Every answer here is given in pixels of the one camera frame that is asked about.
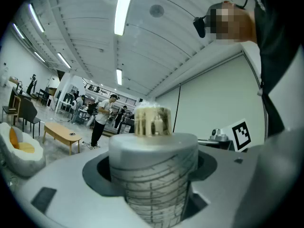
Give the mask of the yellow round cushion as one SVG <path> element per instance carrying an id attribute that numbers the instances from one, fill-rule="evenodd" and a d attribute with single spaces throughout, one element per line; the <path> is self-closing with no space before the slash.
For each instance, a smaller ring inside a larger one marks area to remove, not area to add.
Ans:
<path id="1" fill-rule="evenodd" d="M 19 142 L 19 150 L 26 152 L 26 153 L 35 152 L 34 146 L 27 142 Z"/>

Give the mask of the white egg-shaped lounge chair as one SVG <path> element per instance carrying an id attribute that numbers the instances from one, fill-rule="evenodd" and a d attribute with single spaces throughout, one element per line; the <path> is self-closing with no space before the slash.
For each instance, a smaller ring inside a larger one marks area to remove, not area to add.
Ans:
<path id="1" fill-rule="evenodd" d="M 17 132 L 17 138 L 21 142 L 30 143 L 34 146 L 34 153 L 26 153 L 15 149 L 10 143 L 10 128 L 13 126 L 7 123 L 0 123 L 0 151 L 9 169 L 22 177 L 31 177 L 46 166 L 44 149 L 39 142 L 29 134 L 22 132 L 19 128 L 13 127 Z"/>

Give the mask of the black chair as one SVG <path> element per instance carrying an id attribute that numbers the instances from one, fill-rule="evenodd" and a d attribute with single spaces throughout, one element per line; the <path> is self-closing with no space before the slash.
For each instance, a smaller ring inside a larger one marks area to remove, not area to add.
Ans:
<path id="1" fill-rule="evenodd" d="M 40 135 L 40 123 L 41 120 L 37 118 L 38 111 L 34 107 L 33 103 L 27 98 L 21 100 L 21 115 L 22 118 L 22 131 L 24 131 L 25 122 L 30 123 L 30 130 L 32 137 L 34 138 L 35 125 L 38 124 L 38 135 Z"/>

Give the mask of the long wooden low table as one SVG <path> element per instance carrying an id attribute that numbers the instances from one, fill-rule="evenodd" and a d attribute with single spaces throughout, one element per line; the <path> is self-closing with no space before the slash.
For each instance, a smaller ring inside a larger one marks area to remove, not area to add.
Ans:
<path id="1" fill-rule="evenodd" d="M 44 135 L 42 143 L 45 142 L 46 134 L 49 134 L 55 140 L 58 140 L 69 147 L 69 155 L 72 155 L 72 144 L 74 143 L 77 143 L 77 151 L 78 153 L 80 153 L 80 141 L 82 140 L 82 137 L 78 134 L 70 136 L 70 133 L 74 132 L 59 123 L 46 122 L 44 125 Z"/>

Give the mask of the round ceiling speaker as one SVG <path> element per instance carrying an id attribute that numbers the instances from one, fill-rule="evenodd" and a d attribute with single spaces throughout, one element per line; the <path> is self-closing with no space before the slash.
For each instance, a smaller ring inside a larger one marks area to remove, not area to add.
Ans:
<path id="1" fill-rule="evenodd" d="M 164 15 L 164 8 L 161 5 L 152 5 L 149 9 L 149 13 L 154 18 L 160 18 Z"/>

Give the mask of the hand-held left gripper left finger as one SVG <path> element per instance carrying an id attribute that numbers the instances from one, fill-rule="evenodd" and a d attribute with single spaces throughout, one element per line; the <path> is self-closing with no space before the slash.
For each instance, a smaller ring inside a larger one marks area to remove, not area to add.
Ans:
<path id="1" fill-rule="evenodd" d="M 122 187 L 99 174 L 104 150 L 67 156 L 32 176 L 16 198 L 38 228 L 151 228 Z"/>

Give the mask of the orange pillow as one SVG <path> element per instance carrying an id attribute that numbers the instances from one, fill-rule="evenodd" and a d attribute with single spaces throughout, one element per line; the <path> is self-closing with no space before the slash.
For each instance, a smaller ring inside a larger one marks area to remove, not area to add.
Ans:
<path id="1" fill-rule="evenodd" d="M 18 142 L 17 134 L 13 127 L 11 127 L 10 131 L 9 131 L 9 140 L 15 149 L 19 149 L 19 142 Z"/>

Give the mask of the wooden chair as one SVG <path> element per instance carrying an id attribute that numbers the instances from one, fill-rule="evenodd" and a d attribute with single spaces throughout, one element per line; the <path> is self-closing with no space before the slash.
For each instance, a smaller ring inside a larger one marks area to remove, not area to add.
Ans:
<path id="1" fill-rule="evenodd" d="M 2 121 L 4 113 L 10 115 L 12 118 L 12 124 L 15 126 L 16 121 L 19 119 L 19 109 L 20 109 L 21 99 L 18 96 L 14 96 L 12 106 L 3 106 L 2 107 Z"/>

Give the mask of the black desk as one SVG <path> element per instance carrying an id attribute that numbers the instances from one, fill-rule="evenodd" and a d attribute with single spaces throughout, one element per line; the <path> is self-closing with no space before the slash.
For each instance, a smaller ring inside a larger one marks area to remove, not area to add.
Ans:
<path id="1" fill-rule="evenodd" d="M 45 90 L 40 89 L 39 92 L 37 92 L 37 98 L 36 100 L 40 100 L 42 105 L 47 105 L 48 104 L 48 99 L 50 96 L 54 96 L 56 92 L 56 88 L 48 88 L 46 87 Z"/>

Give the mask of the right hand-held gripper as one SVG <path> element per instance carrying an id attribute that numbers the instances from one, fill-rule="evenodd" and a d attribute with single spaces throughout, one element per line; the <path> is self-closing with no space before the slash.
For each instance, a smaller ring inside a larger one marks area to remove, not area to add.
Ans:
<path id="1" fill-rule="evenodd" d="M 198 139 L 198 144 L 219 144 L 229 151 L 243 152 L 251 148 L 251 136 L 245 119 L 221 129 L 214 129 L 210 140 Z"/>

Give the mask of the person's black shirt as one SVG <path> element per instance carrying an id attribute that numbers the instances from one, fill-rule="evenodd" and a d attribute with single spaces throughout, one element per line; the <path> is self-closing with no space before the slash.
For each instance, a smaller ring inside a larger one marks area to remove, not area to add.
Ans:
<path id="1" fill-rule="evenodd" d="M 261 58 L 261 89 L 268 114 L 268 136 L 284 130 L 282 118 L 269 97 L 294 59 L 304 36 L 296 35 L 293 12 L 280 0 L 255 0 L 257 46 Z"/>

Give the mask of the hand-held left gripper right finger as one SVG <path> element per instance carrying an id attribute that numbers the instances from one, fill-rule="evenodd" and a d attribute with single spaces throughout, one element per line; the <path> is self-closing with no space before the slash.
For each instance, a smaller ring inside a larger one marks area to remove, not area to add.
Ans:
<path id="1" fill-rule="evenodd" d="M 304 131 L 270 137 L 246 153 L 201 147 L 180 228 L 290 228 L 304 202 Z"/>

